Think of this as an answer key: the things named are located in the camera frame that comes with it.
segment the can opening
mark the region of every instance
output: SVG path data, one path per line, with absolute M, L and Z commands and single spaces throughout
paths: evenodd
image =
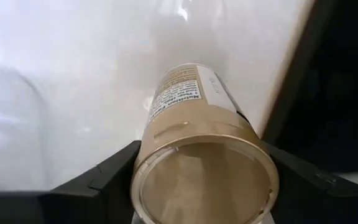
M 139 193 L 145 215 L 163 224 L 254 221 L 269 200 L 270 179 L 248 153 L 253 147 L 244 146 L 249 150 L 196 143 L 159 154 L 142 174 Z

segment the gold can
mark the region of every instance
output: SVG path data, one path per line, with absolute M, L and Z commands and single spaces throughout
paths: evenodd
M 159 84 L 135 162 L 131 199 L 147 224 L 257 223 L 278 173 L 214 71 L 189 63 Z

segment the white label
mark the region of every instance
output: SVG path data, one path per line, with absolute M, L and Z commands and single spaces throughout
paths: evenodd
M 149 122 L 166 108 L 186 100 L 201 99 L 197 80 L 188 80 L 173 85 L 161 92 L 153 101 Z
M 208 104 L 236 112 L 236 107 L 230 100 L 229 95 L 224 90 L 215 73 L 204 66 L 197 65 L 197 69 Z

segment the metal can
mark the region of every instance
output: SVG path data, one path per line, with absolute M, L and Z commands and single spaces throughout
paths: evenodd
M 257 223 L 278 173 L 226 87 L 204 65 L 171 69 L 159 84 L 135 162 L 131 199 L 161 224 Z

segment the can label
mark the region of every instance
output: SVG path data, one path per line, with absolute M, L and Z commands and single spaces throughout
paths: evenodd
M 184 65 L 161 81 L 150 109 L 149 122 L 168 107 L 187 100 L 206 100 L 209 105 L 237 111 L 225 87 L 210 68 Z

